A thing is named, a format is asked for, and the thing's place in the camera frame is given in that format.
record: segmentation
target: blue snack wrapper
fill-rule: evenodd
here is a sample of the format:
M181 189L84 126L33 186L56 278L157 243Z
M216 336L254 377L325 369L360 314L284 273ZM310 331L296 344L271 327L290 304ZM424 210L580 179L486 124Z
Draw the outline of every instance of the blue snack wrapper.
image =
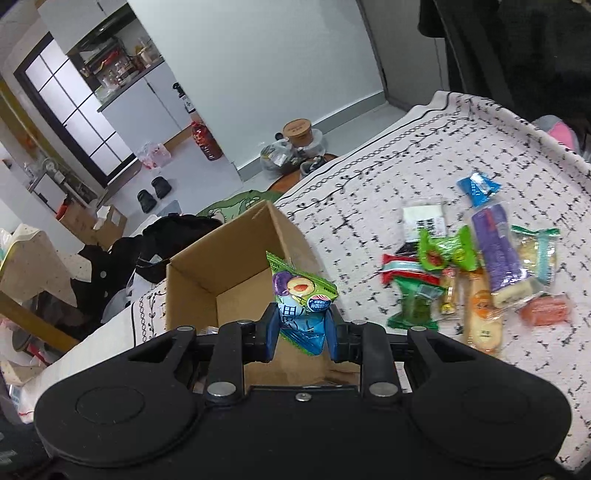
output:
M477 170L475 170L469 177L459 180L457 186L470 197L474 207L484 205L501 189L500 184L492 181Z

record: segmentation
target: window frame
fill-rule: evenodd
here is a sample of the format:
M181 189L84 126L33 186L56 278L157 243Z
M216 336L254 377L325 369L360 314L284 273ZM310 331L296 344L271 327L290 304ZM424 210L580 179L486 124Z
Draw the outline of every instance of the window frame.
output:
M18 83L23 88L25 94L29 97L29 99L31 100L31 102L35 106L35 108L37 108L37 110L39 110L39 113L41 114L41 116L49 124L49 126L56 133L56 135L59 137L59 139L62 142L64 142L64 145L67 147L67 149L72 152L72 154L78 159L78 161L90 173L90 175L92 175L92 177L102 187L106 188L107 185L109 184L109 182L112 181L124 169L126 169L135 160L136 157L132 153L126 159L121 160L121 163L119 164L119 166L116 169L114 169L111 173L106 174L92 160L92 158L90 157L90 155L87 154L84 151L84 149L80 146L80 144L74 139L74 137L69 133L69 131L67 130L67 128L63 125L63 123L60 122L57 119L56 115L53 113L53 111L51 110L51 108L46 104L45 100L43 99L43 97L41 96L41 94L39 93L39 91L37 90L37 88L35 88L35 86L33 85L32 81L29 79L29 77L27 75L27 69L31 66L31 64L38 57L39 58L42 58L41 57L41 52L43 52L43 50L45 50L45 48L53 40L54 40L54 38L51 35L51 33L48 33L47 35L45 35L41 39L41 41L28 53L28 55L22 61L22 63L17 67L16 71L14 72L14 76L17 79ZM57 78L55 77L55 74L56 73L51 72L51 77L50 77L49 80L51 80L53 78L55 78L57 80ZM84 117L84 119L86 119L86 117L84 116L84 114L82 113L82 111L79 109L80 107L77 106L74 101L73 101L73 103L74 103L75 109L74 109L74 112L72 112L70 114L70 116L74 115L74 113L76 113L76 112L79 112ZM86 119L86 121L88 121L88 123L91 126L91 128L96 132L96 129L92 125L92 123L90 123L90 121L88 119ZM108 144L106 143L107 140L109 138L111 138L112 135L115 135L117 133L117 131L115 131L113 134L111 134L107 139L103 139L103 137L98 132L96 132L96 133L99 136L99 138L102 140L102 142L97 147L97 149L95 149L95 152L96 152L96 150L98 150L103 145L107 145L108 146Z

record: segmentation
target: black slipper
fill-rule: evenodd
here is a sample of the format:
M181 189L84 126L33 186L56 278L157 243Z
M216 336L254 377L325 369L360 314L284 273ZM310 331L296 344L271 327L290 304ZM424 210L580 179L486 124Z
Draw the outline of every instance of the black slipper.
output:
M159 199L166 197L166 195L170 193L170 190L173 189L170 186L170 183L168 183L166 179L162 177L156 177L154 180L152 180L152 187L154 187L154 190L156 190L156 196Z
M156 199L152 197L152 194L148 190L140 190L138 193L139 204L142 206L142 212L151 212L156 204Z

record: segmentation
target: purple snack bag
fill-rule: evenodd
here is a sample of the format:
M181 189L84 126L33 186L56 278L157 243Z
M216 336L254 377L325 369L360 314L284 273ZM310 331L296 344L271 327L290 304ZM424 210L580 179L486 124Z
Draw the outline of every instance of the purple snack bag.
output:
M493 305L509 306L541 291L509 241L509 222L500 204L490 205L472 216L472 223L488 273Z
M519 255L515 251L515 248L511 245L509 241L509 220L507 219L507 214L505 209L500 204L491 205L491 213L492 217L494 218L496 229L499 232L499 237L501 239L501 248L504 250L508 265L508 270L511 272L513 276L513 281L510 283L515 283L519 280L524 280L530 276L529 272L525 268L521 268L521 260L519 259Z

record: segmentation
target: cardboard carton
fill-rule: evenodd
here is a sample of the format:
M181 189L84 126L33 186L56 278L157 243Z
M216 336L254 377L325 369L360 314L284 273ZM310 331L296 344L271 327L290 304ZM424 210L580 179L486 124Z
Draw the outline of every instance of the cardboard carton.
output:
M260 202L175 255L167 267L168 329L198 330L236 320L259 320L275 300L266 252L296 268L319 272L299 229L270 202ZM280 337L269 364L245 365L246 385L312 385L330 379L326 349L310 356Z
M60 223L72 232L85 245L96 245L96 235L93 227L96 218L80 203L73 202L68 206Z
M127 217L113 205L101 207L97 215L99 219L93 227L96 243L108 251L123 236Z

